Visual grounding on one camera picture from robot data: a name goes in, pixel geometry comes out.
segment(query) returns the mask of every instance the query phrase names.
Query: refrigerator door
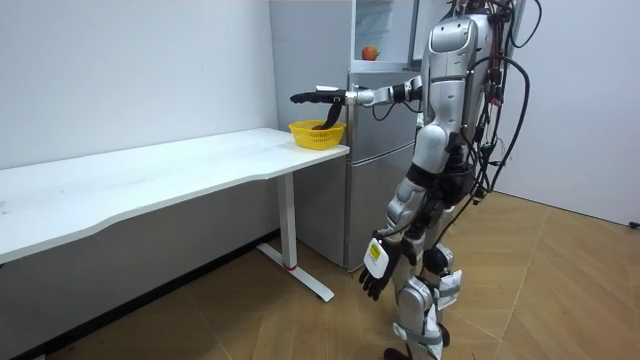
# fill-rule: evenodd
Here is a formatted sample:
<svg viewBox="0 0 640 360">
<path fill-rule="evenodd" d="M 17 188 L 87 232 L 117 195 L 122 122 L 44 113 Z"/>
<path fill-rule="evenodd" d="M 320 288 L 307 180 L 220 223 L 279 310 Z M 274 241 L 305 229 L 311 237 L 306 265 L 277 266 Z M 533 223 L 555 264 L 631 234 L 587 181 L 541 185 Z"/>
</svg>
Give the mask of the refrigerator door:
<svg viewBox="0 0 640 360">
<path fill-rule="evenodd" d="M 400 73 L 351 73 L 350 87 L 354 85 L 377 89 L 402 84 L 418 76 L 417 72 Z M 418 109 L 418 102 L 411 107 Z M 389 106 L 375 106 L 376 116 L 381 118 Z M 417 114 L 403 104 L 396 104 L 384 121 L 376 121 L 371 108 L 349 107 L 347 144 L 351 148 L 349 161 L 357 164 L 389 153 L 414 141 Z"/>
<path fill-rule="evenodd" d="M 386 226 L 387 204 L 407 173 L 412 157 L 413 143 L 379 158 L 348 166 L 345 263 L 349 271 L 362 265 L 373 230 Z"/>
</svg>

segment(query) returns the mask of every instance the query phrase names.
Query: red apple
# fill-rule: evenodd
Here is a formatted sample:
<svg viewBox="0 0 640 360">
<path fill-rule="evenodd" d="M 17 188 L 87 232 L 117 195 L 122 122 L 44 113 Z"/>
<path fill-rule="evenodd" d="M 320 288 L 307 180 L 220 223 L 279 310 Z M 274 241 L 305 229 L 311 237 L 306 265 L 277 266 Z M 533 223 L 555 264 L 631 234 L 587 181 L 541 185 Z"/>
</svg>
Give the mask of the red apple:
<svg viewBox="0 0 640 360">
<path fill-rule="evenodd" d="M 380 55 L 380 52 L 373 45 L 367 45 L 362 48 L 362 60 L 375 61 L 378 55 Z"/>
</svg>

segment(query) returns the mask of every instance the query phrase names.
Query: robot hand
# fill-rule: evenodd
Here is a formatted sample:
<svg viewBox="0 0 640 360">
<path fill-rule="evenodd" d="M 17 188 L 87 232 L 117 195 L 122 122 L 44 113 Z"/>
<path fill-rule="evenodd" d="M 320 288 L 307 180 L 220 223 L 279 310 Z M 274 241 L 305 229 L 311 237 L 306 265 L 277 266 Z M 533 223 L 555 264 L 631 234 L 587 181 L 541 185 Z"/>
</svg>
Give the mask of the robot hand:
<svg viewBox="0 0 640 360">
<path fill-rule="evenodd" d="M 417 263 L 417 256 L 413 245 L 404 238 L 400 242 L 392 242 L 387 239 L 377 240 L 378 244 L 380 244 L 389 256 L 389 263 L 384 271 L 384 275 L 376 278 L 365 265 L 359 278 L 360 284 L 362 284 L 362 290 L 374 301 L 378 301 L 380 294 L 387 284 L 389 284 L 389 279 L 391 279 L 391 275 L 393 275 L 402 255 L 409 259 L 409 263 L 411 263 L 412 266 L 415 266 Z"/>
<path fill-rule="evenodd" d="M 302 104 L 305 102 L 310 103 L 322 103 L 322 104 L 345 104 L 346 90 L 340 90 L 338 88 L 327 86 L 316 86 L 315 92 L 306 92 L 295 94 L 289 99 L 295 104 Z"/>
</svg>

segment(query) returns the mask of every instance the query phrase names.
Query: wooden floor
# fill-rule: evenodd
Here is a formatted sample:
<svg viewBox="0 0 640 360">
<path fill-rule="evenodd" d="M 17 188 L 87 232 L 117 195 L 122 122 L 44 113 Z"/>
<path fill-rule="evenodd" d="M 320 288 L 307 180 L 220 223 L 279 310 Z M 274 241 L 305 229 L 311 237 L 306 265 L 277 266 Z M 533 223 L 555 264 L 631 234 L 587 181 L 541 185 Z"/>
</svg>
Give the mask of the wooden floor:
<svg viewBox="0 0 640 360">
<path fill-rule="evenodd" d="M 464 271 L 444 360 L 640 359 L 640 231 L 492 194 L 445 240 Z M 394 304 L 300 245 L 325 304 L 254 251 L 51 356 L 378 360 Z"/>
</svg>

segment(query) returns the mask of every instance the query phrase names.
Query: table top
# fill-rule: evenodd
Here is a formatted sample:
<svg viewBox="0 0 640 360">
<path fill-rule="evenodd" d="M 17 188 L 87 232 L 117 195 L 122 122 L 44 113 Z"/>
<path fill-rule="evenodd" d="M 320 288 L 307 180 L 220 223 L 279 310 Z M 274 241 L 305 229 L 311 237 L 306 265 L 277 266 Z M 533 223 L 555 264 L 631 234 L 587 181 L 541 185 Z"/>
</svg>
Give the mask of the table top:
<svg viewBox="0 0 640 360">
<path fill-rule="evenodd" d="M 0 170 L 0 264 L 118 221 L 346 155 L 260 128 Z"/>
</svg>

